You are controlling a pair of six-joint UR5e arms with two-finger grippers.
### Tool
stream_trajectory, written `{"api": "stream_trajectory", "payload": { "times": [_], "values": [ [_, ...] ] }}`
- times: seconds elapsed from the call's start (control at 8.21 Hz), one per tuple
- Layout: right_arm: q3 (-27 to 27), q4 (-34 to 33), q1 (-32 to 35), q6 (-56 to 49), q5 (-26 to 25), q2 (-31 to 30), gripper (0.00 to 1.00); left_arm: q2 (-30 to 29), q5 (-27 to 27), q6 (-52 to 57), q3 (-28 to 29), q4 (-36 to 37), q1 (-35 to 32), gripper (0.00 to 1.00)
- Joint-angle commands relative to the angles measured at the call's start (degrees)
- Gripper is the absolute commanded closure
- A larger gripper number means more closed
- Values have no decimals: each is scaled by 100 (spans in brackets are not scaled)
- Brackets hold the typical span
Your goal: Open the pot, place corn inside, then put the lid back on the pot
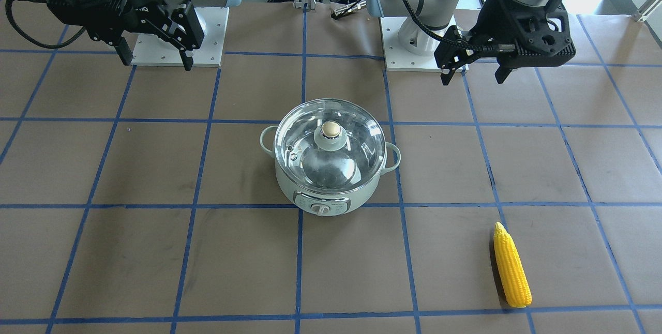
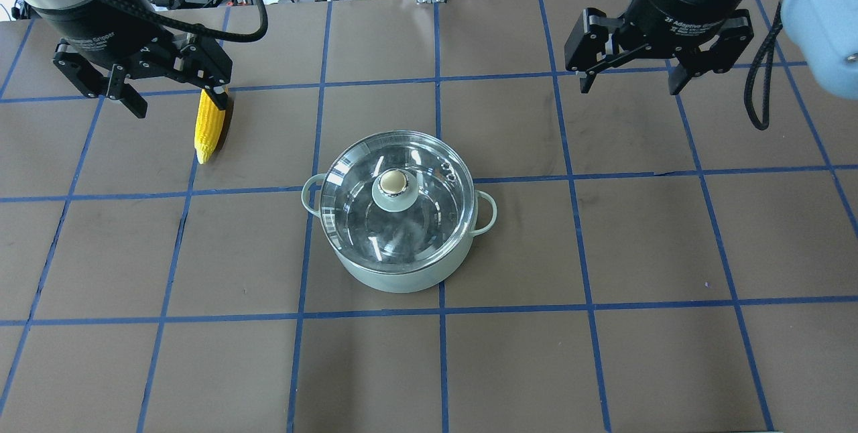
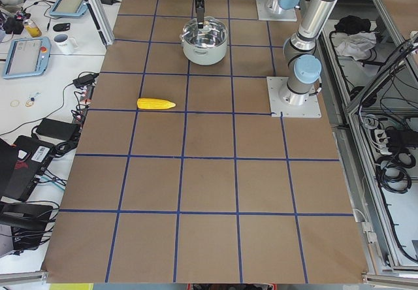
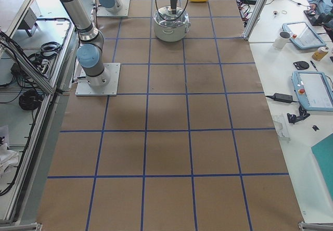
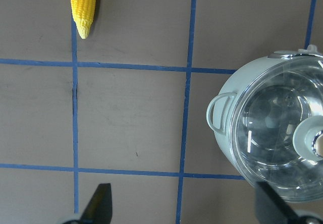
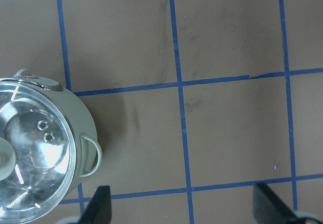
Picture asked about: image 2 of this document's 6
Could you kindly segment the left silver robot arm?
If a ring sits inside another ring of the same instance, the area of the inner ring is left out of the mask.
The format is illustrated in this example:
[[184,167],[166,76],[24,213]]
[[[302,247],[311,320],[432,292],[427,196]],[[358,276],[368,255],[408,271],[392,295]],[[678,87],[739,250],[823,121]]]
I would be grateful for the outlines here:
[[224,111],[232,60],[217,39],[172,33],[101,0],[25,0],[58,32],[53,64],[84,97],[119,101],[144,118],[147,101],[131,80],[169,78],[199,88]]

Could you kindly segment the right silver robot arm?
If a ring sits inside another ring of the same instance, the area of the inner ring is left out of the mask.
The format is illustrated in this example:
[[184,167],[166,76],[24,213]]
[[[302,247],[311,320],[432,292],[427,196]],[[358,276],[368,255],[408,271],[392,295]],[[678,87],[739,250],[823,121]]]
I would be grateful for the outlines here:
[[[749,0],[630,0],[619,17],[581,11],[564,45],[564,68],[588,92],[598,73],[632,60],[674,58],[669,91],[708,72],[728,72],[755,30]],[[833,96],[855,100],[856,0],[779,0],[782,31],[813,78]]]

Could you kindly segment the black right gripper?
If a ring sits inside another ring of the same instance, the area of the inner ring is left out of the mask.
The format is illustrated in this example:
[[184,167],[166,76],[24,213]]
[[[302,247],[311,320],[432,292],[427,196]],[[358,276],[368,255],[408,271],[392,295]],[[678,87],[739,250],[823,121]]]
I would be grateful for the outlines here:
[[[722,74],[737,63],[754,37],[742,0],[631,0],[620,17],[583,9],[564,45],[564,68],[575,72],[582,94],[597,74],[634,58],[677,58],[668,90],[678,96],[690,80]],[[716,36],[710,48],[699,46]]]

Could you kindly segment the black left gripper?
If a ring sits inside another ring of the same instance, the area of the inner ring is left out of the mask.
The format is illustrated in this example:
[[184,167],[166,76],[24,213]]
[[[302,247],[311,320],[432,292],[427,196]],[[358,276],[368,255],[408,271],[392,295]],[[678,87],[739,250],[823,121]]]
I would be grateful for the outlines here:
[[62,37],[53,64],[84,97],[119,101],[143,119],[147,101],[126,80],[169,78],[201,88],[217,109],[227,109],[233,61],[216,39],[180,36],[175,45],[164,26],[99,0],[30,3]]

